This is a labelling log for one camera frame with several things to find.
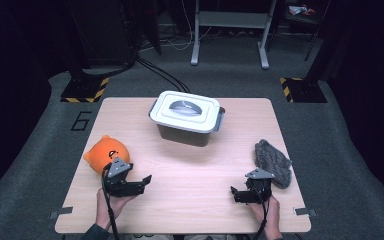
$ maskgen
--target gray cloth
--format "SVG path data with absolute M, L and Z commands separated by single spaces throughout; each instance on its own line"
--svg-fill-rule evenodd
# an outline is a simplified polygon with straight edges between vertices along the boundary
M 255 154 L 255 165 L 275 175 L 272 182 L 276 187 L 280 189 L 289 187 L 292 174 L 290 170 L 291 160 L 264 139 L 255 144 Z

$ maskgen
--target hazard tape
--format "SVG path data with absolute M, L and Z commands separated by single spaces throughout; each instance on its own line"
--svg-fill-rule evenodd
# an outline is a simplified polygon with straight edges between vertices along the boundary
M 285 94 L 286 100 L 288 102 L 294 102 L 292 98 L 291 91 L 289 90 L 287 80 L 302 81 L 302 78 L 280 78 L 280 83 L 282 84 L 283 93 Z
M 71 103 L 80 103 L 80 102 L 98 102 L 101 99 L 102 94 L 104 94 L 105 87 L 108 83 L 108 78 L 102 80 L 101 85 L 99 86 L 98 91 L 95 96 L 92 98 L 61 98 L 61 102 L 71 102 Z

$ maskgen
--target orange toy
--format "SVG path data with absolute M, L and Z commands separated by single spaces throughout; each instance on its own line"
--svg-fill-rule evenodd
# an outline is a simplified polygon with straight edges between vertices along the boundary
M 83 155 L 83 158 L 95 172 L 102 174 L 104 167 L 117 156 L 126 163 L 130 162 L 130 154 L 126 146 L 120 141 L 104 135 L 89 152 Z

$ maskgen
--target table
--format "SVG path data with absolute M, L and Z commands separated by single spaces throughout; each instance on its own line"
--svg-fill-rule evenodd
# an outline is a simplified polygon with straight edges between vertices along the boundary
M 191 65 L 198 64 L 200 47 L 200 26 L 215 27 L 240 27 L 240 28 L 259 28 L 264 29 L 261 41 L 258 42 L 258 52 L 260 54 L 261 67 L 264 70 L 269 68 L 265 45 L 269 35 L 270 25 L 273 18 L 277 0 L 271 0 L 269 12 L 267 13 L 238 13 L 238 12 L 216 12 L 200 11 L 199 0 L 195 5 L 195 39 L 192 51 Z
M 162 139 L 148 117 L 156 98 L 106 98 L 97 115 L 84 152 L 103 135 L 123 142 L 134 169 L 129 181 L 152 174 L 145 193 L 128 203 L 117 219 L 120 233 L 198 234 L 255 233 L 257 222 L 248 206 L 236 203 L 230 186 L 246 190 L 245 174 L 255 169 L 254 145 L 264 138 L 287 157 L 285 143 L 271 102 L 262 98 L 219 98 L 226 109 L 219 132 L 212 133 L 205 147 Z M 307 232 L 308 215 L 297 216 L 293 208 L 304 202 L 292 169 L 292 183 L 280 190 L 272 187 L 281 203 L 280 230 Z M 96 191 L 100 176 L 79 160 L 60 215 L 58 233 L 83 233 L 94 223 Z

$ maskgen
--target white plastic container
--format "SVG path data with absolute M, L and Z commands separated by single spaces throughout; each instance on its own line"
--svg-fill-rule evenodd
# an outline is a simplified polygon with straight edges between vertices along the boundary
M 216 99 L 175 91 L 162 92 L 149 112 L 162 138 L 204 147 L 217 132 L 225 109 Z

